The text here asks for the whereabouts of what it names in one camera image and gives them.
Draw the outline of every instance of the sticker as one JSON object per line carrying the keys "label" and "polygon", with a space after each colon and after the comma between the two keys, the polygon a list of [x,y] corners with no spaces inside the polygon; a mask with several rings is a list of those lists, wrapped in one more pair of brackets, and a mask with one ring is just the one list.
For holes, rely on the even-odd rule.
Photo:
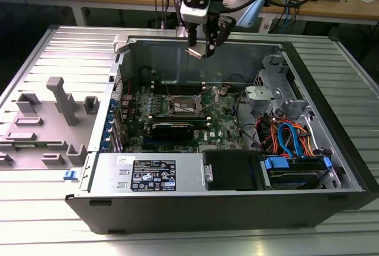
{"label": "sticker", "polygon": [[128,163],[132,163],[135,159],[136,159],[135,156],[120,155],[120,156],[117,157],[116,164],[128,164]]}
{"label": "sticker", "polygon": [[131,190],[134,192],[175,191],[175,169],[175,160],[134,160]]}

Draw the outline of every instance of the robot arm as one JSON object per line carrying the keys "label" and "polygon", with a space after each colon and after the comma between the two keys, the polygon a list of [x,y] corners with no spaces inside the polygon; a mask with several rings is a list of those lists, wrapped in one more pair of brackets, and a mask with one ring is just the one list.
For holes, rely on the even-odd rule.
{"label": "robot arm", "polygon": [[[223,0],[174,0],[179,25],[188,33],[187,51],[199,59],[214,54],[215,47],[224,43],[236,20],[220,15],[225,6]],[[196,28],[202,25],[205,44],[197,43]]]}
{"label": "robot arm", "polygon": [[[179,25],[185,27],[188,33],[187,52],[199,59],[204,59],[214,54],[215,48],[223,44],[233,27],[236,20],[233,17],[221,15],[240,11],[256,0],[249,0],[241,6],[227,8],[223,4],[224,0],[174,0],[176,16]],[[303,0],[292,4],[278,4],[268,1],[280,7],[297,7],[308,0]],[[205,34],[205,44],[197,42],[197,27],[201,25]]]}

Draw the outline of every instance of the blue clip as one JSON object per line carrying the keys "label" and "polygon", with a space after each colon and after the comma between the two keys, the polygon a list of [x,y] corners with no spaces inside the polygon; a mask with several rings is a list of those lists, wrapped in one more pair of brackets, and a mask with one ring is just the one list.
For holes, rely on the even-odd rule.
{"label": "blue clip", "polygon": [[106,130],[109,130],[110,128],[112,128],[112,125],[109,122],[106,121],[105,124],[104,124],[104,128]]}
{"label": "blue clip", "polygon": [[102,140],[100,141],[100,146],[102,148],[109,148],[109,142],[107,142],[106,140]]}
{"label": "blue clip", "polygon": [[113,98],[110,99],[110,106],[112,108],[117,107],[117,105],[118,105],[118,102],[115,99],[113,99]]}
{"label": "blue clip", "polygon": [[104,133],[102,133],[102,139],[106,139],[106,138],[108,138],[108,137],[110,137],[111,136],[111,133],[110,132],[104,132]]}
{"label": "blue clip", "polygon": [[266,169],[271,168],[289,168],[290,165],[285,157],[281,156],[271,156],[265,160]]}
{"label": "blue clip", "polygon": [[63,180],[65,180],[65,181],[77,180],[76,171],[67,170],[65,176],[63,177]]}
{"label": "blue clip", "polygon": [[114,117],[112,114],[108,113],[107,114],[107,121],[113,121]]}
{"label": "blue clip", "polygon": [[288,126],[291,130],[291,133],[292,133],[292,137],[294,139],[294,145],[295,145],[295,150],[296,150],[296,154],[297,156],[304,156],[304,153],[303,153],[303,150],[301,149],[301,146],[298,144],[298,138],[297,138],[297,133],[296,133],[296,129],[289,123],[283,123],[280,125],[279,129],[278,129],[278,139],[279,139],[279,144],[280,146],[283,148],[283,150],[286,151],[286,153],[288,153],[288,155],[290,156],[290,158],[293,158],[294,155],[293,153],[285,146],[284,142],[283,142],[283,135],[282,135],[282,130],[285,126]]}
{"label": "blue clip", "polygon": [[325,163],[327,169],[331,169],[332,162],[330,161],[329,157],[324,157],[324,163]]}

